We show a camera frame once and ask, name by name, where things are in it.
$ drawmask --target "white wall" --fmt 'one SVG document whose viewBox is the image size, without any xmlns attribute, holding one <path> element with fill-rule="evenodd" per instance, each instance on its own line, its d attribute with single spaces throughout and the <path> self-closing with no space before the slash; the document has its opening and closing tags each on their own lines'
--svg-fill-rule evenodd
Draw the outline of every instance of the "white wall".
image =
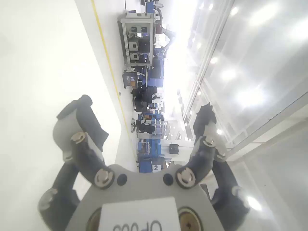
<svg viewBox="0 0 308 231">
<path fill-rule="evenodd" d="M 107 164 L 121 124 L 74 0 L 0 0 L 0 11 L 1 230 L 48 230 L 37 202 L 63 163 L 56 115 L 91 96 Z"/>
<path fill-rule="evenodd" d="M 240 230 L 307 229 L 307 123 L 275 144 L 230 163 L 239 185 L 262 206 L 261 211 L 251 209 Z M 206 183 L 212 195 L 217 186 L 213 176 Z"/>
</svg>

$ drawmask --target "ceiling light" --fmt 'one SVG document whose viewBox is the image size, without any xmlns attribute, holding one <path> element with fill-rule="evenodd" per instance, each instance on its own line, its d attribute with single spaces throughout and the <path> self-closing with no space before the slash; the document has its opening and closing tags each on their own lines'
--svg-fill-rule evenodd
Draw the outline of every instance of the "ceiling light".
<svg viewBox="0 0 308 231">
<path fill-rule="evenodd" d="M 251 208 L 253 208 L 257 211 L 262 210 L 260 203 L 254 197 L 247 197 L 247 201 L 248 201 Z"/>
<path fill-rule="evenodd" d="M 231 80 L 231 79 L 235 78 L 235 76 L 236 76 L 235 70 L 227 70 L 227 71 L 224 71 L 224 72 L 221 74 L 221 78 L 222 78 L 224 81 Z"/>
<path fill-rule="evenodd" d="M 238 13 L 238 8 L 237 8 L 237 7 L 234 7 L 234 8 L 231 10 L 230 14 L 231 14 L 231 16 L 234 16 L 236 13 Z"/>
<path fill-rule="evenodd" d="M 252 89 L 239 92 L 237 101 L 243 106 L 257 106 L 264 101 L 264 95 L 259 89 Z"/>
<path fill-rule="evenodd" d="M 253 14 L 250 23 L 253 26 L 260 25 L 272 18 L 277 13 L 277 11 L 278 6 L 276 4 L 268 4 Z"/>
<path fill-rule="evenodd" d="M 217 63 L 217 57 L 213 57 L 212 59 L 211 59 L 211 64 L 215 64 L 215 63 Z"/>
<path fill-rule="evenodd" d="M 292 30 L 291 36 L 294 39 L 306 39 L 308 37 L 308 19 L 297 23 Z"/>
</svg>

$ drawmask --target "hole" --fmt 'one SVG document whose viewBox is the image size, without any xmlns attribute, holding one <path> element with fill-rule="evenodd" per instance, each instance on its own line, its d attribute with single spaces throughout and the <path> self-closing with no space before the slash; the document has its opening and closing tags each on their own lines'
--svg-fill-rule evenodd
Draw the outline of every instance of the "hole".
<svg viewBox="0 0 308 231">
<path fill-rule="evenodd" d="M 97 231 L 99 226 L 99 220 L 100 220 L 100 213 L 102 208 L 98 208 L 92 215 L 90 216 L 86 231 Z"/>
<path fill-rule="evenodd" d="M 163 181 L 167 186 L 171 186 L 173 184 L 173 177 L 170 174 L 165 174 L 163 177 Z"/>
<path fill-rule="evenodd" d="M 123 186 L 124 184 L 126 184 L 127 182 L 126 174 L 120 174 L 116 182 L 118 183 L 119 186 Z"/>
</svg>

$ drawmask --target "workstation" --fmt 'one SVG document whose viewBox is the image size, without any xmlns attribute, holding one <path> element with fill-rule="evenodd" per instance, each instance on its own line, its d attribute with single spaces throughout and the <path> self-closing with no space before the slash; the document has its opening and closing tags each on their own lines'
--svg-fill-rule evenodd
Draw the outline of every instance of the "workstation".
<svg viewBox="0 0 308 231">
<path fill-rule="evenodd" d="M 141 5 L 145 6 L 144 13 L 129 11 L 118 22 L 126 66 L 123 83 L 125 88 L 131 88 L 137 113 L 137 119 L 131 122 L 131 132 L 137 134 L 139 172 L 150 173 L 166 168 L 160 144 L 169 128 L 164 119 L 164 55 L 156 47 L 157 34 L 162 34 L 156 29 L 162 24 L 159 8 L 163 4 L 160 0 L 141 0 Z"/>
</svg>

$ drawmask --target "machine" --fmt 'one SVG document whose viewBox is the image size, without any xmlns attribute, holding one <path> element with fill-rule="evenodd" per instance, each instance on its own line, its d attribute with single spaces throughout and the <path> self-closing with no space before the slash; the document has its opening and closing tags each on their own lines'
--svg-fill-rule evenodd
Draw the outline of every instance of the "machine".
<svg viewBox="0 0 308 231">
<path fill-rule="evenodd" d="M 91 98 L 83 95 L 57 116 L 53 138 L 63 151 L 64 164 L 38 204 L 51 230 L 234 231 L 241 225 L 249 206 L 215 148 L 213 120 L 198 120 L 204 133 L 196 139 L 185 166 L 141 174 L 105 165 L 102 146 L 108 134 L 91 104 Z M 210 170 L 218 183 L 212 199 L 199 185 Z M 73 190 L 79 172 L 92 184 L 81 201 Z"/>
</svg>

